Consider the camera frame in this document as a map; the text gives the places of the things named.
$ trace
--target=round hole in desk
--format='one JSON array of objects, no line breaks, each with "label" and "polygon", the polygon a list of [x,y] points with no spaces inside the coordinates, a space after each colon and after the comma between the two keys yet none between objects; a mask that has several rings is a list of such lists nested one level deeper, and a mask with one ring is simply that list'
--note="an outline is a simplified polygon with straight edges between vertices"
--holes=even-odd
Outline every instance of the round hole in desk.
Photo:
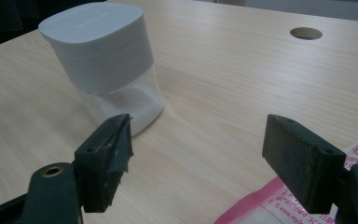
[{"label": "round hole in desk", "polygon": [[298,39],[315,40],[322,37],[322,32],[309,28],[309,27],[297,27],[290,31],[290,34]]}]

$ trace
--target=light wood grain surface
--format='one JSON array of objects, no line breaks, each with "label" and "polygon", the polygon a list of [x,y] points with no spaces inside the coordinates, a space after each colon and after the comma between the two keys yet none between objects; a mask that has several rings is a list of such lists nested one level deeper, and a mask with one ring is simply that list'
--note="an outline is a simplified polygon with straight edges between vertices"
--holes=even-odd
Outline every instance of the light wood grain surface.
[{"label": "light wood grain surface", "polygon": [[[164,101],[133,138],[113,206],[85,223],[213,223],[275,174],[261,157],[267,114],[338,148],[358,141],[358,22],[186,0],[141,7]],[[311,27],[317,40],[292,37]],[[97,128],[38,31],[0,45],[0,203]]]}]

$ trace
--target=white object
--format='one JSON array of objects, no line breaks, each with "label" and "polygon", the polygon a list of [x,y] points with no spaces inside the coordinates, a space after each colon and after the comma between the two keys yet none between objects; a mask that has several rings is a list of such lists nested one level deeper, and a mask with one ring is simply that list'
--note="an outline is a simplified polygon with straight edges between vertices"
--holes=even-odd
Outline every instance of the white object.
[{"label": "white object", "polygon": [[113,3],[73,7],[39,24],[100,124],[122,113],[137,134],[162,109],[143,11]]}]

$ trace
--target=dark floor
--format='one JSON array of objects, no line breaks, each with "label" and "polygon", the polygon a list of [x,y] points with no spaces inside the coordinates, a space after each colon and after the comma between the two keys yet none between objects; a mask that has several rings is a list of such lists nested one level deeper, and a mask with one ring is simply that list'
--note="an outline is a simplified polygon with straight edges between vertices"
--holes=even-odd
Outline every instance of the dark floor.
[{"label": "dark floor", "polygon": [[38,0],[37,8],[38,18],[21,18],[22,29],[18,31],[0,31],[0,44],[17,36],[27,34],[35,29],[37,25],[47,17],[58,12],[64,11],[70,7],[79,6],[89,2],[103,2],[104,0]]}]

